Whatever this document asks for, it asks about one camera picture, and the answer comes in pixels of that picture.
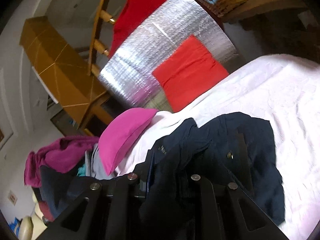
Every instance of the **silver reflective sheet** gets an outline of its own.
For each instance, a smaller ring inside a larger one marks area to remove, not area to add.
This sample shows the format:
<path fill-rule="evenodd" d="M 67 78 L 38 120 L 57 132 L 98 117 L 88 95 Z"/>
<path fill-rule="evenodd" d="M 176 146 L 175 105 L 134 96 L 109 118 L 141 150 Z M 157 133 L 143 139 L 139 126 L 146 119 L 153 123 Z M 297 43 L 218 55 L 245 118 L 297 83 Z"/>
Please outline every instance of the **silver reflective sheet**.
<path fill-rule="evenodd" d="M 194 0 L 167 0 L 124 41 L 99 80 L 127 107 L 172 111 L 152 71 L 191 34 L 224 67 L 237 64 L 235 47 L 200 5 Z"/>

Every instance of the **dark jacket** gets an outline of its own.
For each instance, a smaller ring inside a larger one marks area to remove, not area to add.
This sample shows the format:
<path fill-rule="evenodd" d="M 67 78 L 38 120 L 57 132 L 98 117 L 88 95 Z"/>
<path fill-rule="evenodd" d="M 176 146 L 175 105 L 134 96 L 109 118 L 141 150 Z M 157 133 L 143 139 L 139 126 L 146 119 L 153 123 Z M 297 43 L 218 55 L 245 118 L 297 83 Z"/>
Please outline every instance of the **dark jacket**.
<path fill-rule="evenodd" d="M 269 121 L 232 113 L 198 128 L 189 118 L 157 140 L 151 151 L 148 195 L 139 213 L 141 222 L 155 234 L 161 234 L 159 225 L 174 230 L 192 218 L 188 179 L 193 174 L 215 184 L 237 183 L 274 223 L 284 221 L 282 177 Z"/>

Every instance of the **red cloth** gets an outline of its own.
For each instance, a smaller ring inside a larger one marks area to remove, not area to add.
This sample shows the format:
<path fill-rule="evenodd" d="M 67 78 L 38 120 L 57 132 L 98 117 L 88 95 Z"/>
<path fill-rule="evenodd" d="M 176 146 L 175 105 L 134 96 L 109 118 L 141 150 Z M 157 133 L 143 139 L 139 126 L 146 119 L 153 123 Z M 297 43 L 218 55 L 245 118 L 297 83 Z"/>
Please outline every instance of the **red cloth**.
<path fill-rule="evenodd" d="M 30 152 L 24 170 L 24 185 L 41 187 L 41 165 L 61 173 L 70 171 L 84 157 L 85 151 L 93 149 L 98 141 L 99 137 L 66 136 L 41 148 L 36 154 Z"/>
<path fill-rule="evenodd" d="M 124 9 L 114 25 L 111 58 L 122 42 L 167 0 L 127 0 Z"/>
<path fill-rule="evenodd" d="M 229 75 L 193 35 L 152 74 L 164 89 L 174 112 L 182 110 Z"/>
<path fill-rule="evenodd" d="M 39 201 L 39 208 L 40 211 L 42 212 L 42 214 L 44 215 L 44 217 L 49 221 L 49 222 L 53 222 L 54 221 L 54 217 L 51 214 L 51 211 L 46 203 L 46 201 Z"/>

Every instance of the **magenta pillow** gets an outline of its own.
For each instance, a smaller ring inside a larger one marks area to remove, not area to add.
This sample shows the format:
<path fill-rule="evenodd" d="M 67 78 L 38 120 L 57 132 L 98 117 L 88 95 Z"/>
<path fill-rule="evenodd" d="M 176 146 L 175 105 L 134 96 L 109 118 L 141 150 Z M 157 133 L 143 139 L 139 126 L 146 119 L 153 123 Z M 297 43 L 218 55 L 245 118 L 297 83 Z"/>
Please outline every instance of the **magenta pillow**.
<path fill-rule="evenodd" d="M 117 116 L 100 136 L 99 155 L 110 175 L 156 115 L 157 109 L 131 108 Z"/>

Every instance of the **metal button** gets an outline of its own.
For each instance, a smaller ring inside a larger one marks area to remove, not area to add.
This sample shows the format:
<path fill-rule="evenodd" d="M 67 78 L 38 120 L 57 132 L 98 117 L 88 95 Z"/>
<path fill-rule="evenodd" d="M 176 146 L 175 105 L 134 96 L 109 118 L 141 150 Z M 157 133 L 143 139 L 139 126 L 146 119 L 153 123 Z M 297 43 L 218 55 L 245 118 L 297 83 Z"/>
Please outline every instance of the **metal button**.
<path fill-rule="evenodd" d="M 237 185 L 236 183 L 234 183 L 234 182 L 230 182 L 230 183 L 228 184 L 228 187 L 229 187 L 230 189 L 237 189 L 237 188 L 238 188 L 238 185 Z"/>
<path fill-rule="evenodd" d="M 92 190 L 97 190 L 98 188 L 100 188 L 100 183 L 98 182 L 94 182 L 90 185 L 90 189 Z"/>
<path fill-rule="evenodd" d="M 199 180 L 199 179 L 201 179 L 201 177 L 198 174 L 194 174 L 194 175 L 191 176 L 191 179 L 192 180 Z"/>
<path fill-rule="evenodd" d="M 128 179 L 129 180 L 135 180 L 137 177 L 138 177 L 138 175 L 135 174 L 135 173 L 129 173 L 128 174 Z"/>
<path fill-rule="evenodd" d="M 232 152 L 228 152 L 228 153 L 227 153 L 227 157 L 228 157 L 229 159 L 230 159 L 230 158 L 233 159 L 233 153 L 232 153 Z"/>

